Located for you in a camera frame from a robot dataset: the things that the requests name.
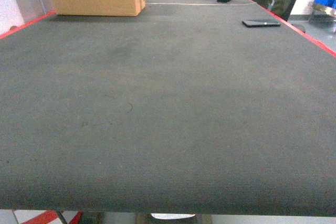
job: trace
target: smartphone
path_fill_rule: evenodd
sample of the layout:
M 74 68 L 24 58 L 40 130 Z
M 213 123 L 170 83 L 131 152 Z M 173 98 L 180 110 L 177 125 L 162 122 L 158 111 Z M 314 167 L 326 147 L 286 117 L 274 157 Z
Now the smartphone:
M 242 23 L 246 27 L 270 27 L 270 26 L 280 26 L 280 22 L 275 19 L 253 19 L 253 20 L 243 20 Z

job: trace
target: table leg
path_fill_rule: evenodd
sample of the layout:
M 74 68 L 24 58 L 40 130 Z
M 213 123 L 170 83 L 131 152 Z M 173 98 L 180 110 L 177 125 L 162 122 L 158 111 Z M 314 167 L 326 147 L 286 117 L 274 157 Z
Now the table leg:
M 332 31 L 334 34 L 336 33 L 336 19 L 334 19 L 334 25 L 332 27 Z
M 308 18 L 308 22 L 311 22 L 314 19 L 315 10 L 313 10 Z
M 64 216 L 62 215 L 62 213 L 60 211 L 55 211 L 58 218 L 61 220 L 62 224 L 68 224 L 68 222 L 65 220 Z

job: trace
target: gray fabric mat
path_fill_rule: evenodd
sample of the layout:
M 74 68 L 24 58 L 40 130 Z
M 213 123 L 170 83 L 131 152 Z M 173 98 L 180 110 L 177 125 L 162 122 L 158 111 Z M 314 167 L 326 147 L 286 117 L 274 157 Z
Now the gray fabric mat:
M 2 39 L 0 208 L 335 216 L 335 59 L 252 18 L 147 5 Z

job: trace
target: blue bin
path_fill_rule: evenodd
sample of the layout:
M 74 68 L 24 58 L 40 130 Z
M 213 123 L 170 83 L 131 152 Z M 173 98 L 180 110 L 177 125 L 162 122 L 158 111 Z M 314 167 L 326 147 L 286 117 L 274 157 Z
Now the blue bin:
M 335 0 L 315 0 L 314 3 L 324 6 L 332 7 L 334 5 Z

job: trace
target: stain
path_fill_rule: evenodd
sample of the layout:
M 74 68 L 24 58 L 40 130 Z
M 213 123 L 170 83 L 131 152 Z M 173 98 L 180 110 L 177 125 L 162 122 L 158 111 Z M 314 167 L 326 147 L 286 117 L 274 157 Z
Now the stain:
M 109 97 L 109 98 L 112 98 L 112 99 L 116 98 L 116 96 L 113 93 L 105 94 L 104 97 Z
M 129 103 L 129 102 L 128 102 L 128 104 L 131 106 L 131 109 L 127 113 L 130 113 L 133 110 L 133 105 L 132 105 L 132 103 Z

